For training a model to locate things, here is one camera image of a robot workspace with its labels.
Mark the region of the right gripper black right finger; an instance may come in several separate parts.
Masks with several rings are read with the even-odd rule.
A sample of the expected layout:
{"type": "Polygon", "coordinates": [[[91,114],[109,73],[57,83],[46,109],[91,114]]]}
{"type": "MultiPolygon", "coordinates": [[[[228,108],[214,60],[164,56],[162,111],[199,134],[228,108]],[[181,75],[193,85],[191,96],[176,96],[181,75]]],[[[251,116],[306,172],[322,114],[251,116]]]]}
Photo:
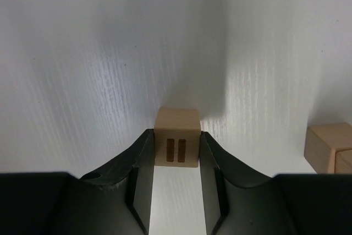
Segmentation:
{"type": "Polygon", "coordinates": [[[234,157],[208,132],[200,136],[207,234],[296,234],[274,179],[234,157]]]}

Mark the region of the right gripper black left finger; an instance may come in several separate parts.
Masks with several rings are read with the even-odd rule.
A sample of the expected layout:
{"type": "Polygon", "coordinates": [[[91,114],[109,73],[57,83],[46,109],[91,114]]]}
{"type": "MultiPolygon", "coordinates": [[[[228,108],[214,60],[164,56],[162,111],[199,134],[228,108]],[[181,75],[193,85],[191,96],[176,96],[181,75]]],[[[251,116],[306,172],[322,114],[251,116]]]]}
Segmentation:
{"type": "Polygon", "coordinates": [[[148,234],[154,175],[154,134],[135,142],[81,180],[89,185],[84,234],[148,234]]]}

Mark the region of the wooden cube with two slots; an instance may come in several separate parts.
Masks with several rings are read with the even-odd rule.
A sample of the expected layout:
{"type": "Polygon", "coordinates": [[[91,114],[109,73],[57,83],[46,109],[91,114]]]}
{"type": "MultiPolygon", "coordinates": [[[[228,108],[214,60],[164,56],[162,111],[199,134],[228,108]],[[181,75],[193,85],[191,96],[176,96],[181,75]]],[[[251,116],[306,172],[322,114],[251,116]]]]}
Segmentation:
{"type": "Polygon", "coordinates": [[[155,166],[199,166],[201,124],[198,110],[161,107],[153,132],[155,166]]]}

